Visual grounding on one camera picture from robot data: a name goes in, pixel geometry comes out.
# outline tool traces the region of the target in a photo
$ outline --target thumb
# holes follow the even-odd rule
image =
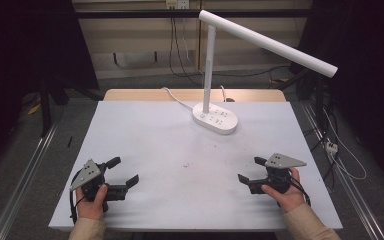
[[[105,184],[102,184],[101,187],[99,187],[98,192],[95,196],[95,201],[93,201],[94,204],[102,205],[102,203],[105,200],[105,196],[107,196],[108,186]]]
[[[263,190],[267,195],[270,197],[274,198],[276,201],[280,202],[282,199],[283,195],[276,191],[274,188],[270,187],[269,185],[262,185],[261,190]]]

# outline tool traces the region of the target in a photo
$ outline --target hand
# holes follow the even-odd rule
[[[291,172],[292,178],[299,182],[298,170],[296,168],[291,168],[289,171]],[[290,212],[305,202],[302,192],[292,185],[284,194],[279,193],[268,185],[262,185],[261,190],[278,201],[285,212]]]
[[[81,188],[76,189],[76,199],[82,199],[77,204],[77,211],[79,212],[79,217],[96,219],[100,220],[104,216],[104,210],[102,208],[102,203],[104,202],[105,196],[107,195],[108,186],[102,184],[99,188],[98,193],[96,194],[95,201],[89,202],[84,198],[84,194]]]

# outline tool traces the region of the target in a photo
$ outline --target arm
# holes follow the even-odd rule
[[[300,181],[299,172],[290,169],[293,181]],[[305,203],[304,197],[297,188],[291,186],[284,194],[279,193],[268,185],[261,189],[279,202],[285,211],[284,220],[288,231],[294,239],[339,239],[339,236],[327,228],[314,211]]]
[[[96,194],[95,201],[88,202],[80,188],[76,189],[76,199],[81,199],[77,204],[79,219],[70,233],[71,239],[103,239],[105,222],[103,218],[102,203],[107,195],[108,187],[103,184]]]

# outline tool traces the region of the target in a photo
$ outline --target person's left hand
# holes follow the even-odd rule
[[[102,203],[104,202],[105,196],[107,195],[108,186],[102,184],[99,188],[98,193],[96,194],[95,201],[89,202],[84,198],[84,194],[81,188],[76,189],[76,199],[82,199],[77,204],[77,211],[79,212],[79,217],[96,219],[100,220],[104,216],[104,210],[102,208]]]

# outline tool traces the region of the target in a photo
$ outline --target sleeve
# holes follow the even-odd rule
[[[88,218],[79,218],[70,233],[69,240],[104,239],[105,222]]]
[[[336,232],[327,228],[314,211],[303,203],[285,213],[285,223],[294,239],[340,239]]]

